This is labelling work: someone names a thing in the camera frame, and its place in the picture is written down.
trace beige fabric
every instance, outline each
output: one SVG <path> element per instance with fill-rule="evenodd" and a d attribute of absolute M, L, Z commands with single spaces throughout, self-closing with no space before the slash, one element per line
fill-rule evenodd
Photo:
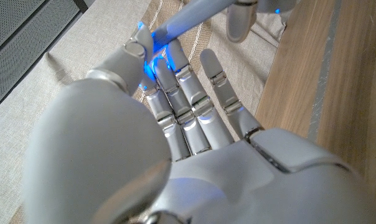
<path fill-rule="evenodd" d="M 23 224 L 25 223 L 25 217 L 24 217 L 24 211 L 23 211 L 23 206 L 19 206 L 18 209 L 16 210 L 14 216 L 12 216 L 11 221 L 9 224 Z"/>
<path fill-rule="evenodd" d="M 96 0 L 3 101 L 0 105 L 0 223 L 8 223 L 14 214 L 14 217 L 21 214 L 24 153 L 32 127 L 46 105 L 62 87 L 84 78 L 92 66 L 125 42 L 140 19 L 151 23 L 160 9 L 153 22 L 154 29 L 178 11 L 180 5 L 181 0 L 153 0 L 151 4 L 150 0 Z M 215 51 L 237 95 L 254 113 L 283 31 L 278 19 L 277 15 L 259 16 L 260 25 L 252 27 L 242 44 L 227 40 L 223 14 L 205 22 L 200 31 L 196 27 L 181 37 L 186 55 L 193 51 L 193 67 L 223 118 L 225 115 L 200 66 L 200 52 L 206 47 Z M 141 93 L 137 92 L 134 97 L 141 97 Z"/>

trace gray mesh panel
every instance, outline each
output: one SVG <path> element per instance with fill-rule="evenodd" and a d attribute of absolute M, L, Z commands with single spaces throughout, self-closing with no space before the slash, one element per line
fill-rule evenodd
<path fill-rule="evenodd" d="M 44 0 L 0 0 L 0 45 Z"/>
<path fill-rule="evenodd" d="M 0 100 L 77 14 L 72 0 L 53 0 L 0 51 Z"/>

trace fingertip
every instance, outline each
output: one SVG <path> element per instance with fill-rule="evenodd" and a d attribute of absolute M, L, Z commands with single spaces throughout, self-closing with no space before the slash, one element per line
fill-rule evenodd
<path fill-rule="evenodd" d="M 208 78 L 213 78 L 223 71 L 223 67 L 213 50 L 203 50 L 202 53 L 200 53 L 200 62 Z"/>
<path fill-rule="evenodd" d="M 144 64 L 144 72 L 145 74 L 152 80 L 152 81 L 155 81 L 155 76 L 154 76 L 154 72 L 152 71 L 151 67 L 149 65 Z"/>
<path fill-rule="evenodd" d="M 171 70 L 171 66 L 168 64 L 167 60 L 164 57 L 156 57 L 153 60 L 153 70 L 156 76 L 159 76 L 165 73 L 174 73 Z"/>
<path fill-rule="evenodd" d="M 178 39 L 172 40 L 166 47 L 167 59 L 174 72 L 184 68 L 189 64 L 188 58 L 182 51 L 181 44 Z"/>

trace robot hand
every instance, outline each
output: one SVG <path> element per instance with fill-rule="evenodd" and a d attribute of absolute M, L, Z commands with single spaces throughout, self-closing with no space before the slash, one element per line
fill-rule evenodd
<path fill-rule="evenodd" d="M 239 43 L 246 39 L 256 21 L 256 12 L 280 13 L 291 10 L 296 0 L 194 0 L 175 13 L 153 33 L 154 50 L 168 44 L 187 30 L 206 21 L 225 8 L 227 37 Z"/>
<path fill-rule="evenodd" d="M 125 223 L 144 211 L 146 223 L 376 223 L 349 167 L 292 133 L 262 131 L 211 50 L 202 65 L 239 142 L 178 40 L 154 74 L 152 47 L 141 25 L 46 108 L 27 150 L 29 223 Z M 131 97 L 139 83 L 153 114 Z"/>
<path fill-rule="evenodd" d="M 151 112 L 131 97 L 152 54 L 151 33 L 140 25 L 46 108 L 26 155 L 29 223 L 90 223 L 101 205 L 96 222 L 113 223 L 159 195 L 170 149 Z"/>

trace wood grain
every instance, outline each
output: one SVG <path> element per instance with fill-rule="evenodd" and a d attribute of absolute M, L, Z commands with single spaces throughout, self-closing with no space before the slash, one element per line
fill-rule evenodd
<path fill-rule="evenodd" d="M 303 0 L 292 12 L 256 112 L 265 128 L 307 136 L 333 7 Z"/>
<path fill-rule="evenodd" d="M 306 137 L 334 1 L 302 0 L 288 21 L 256 114 Z M 376 0 L 342 0 L 317 143 L 376 195 Z"/>
<path fill-rule="evenodd" d="M 342 1 L 317 143 L 376 195 L 376 1 Z"/>

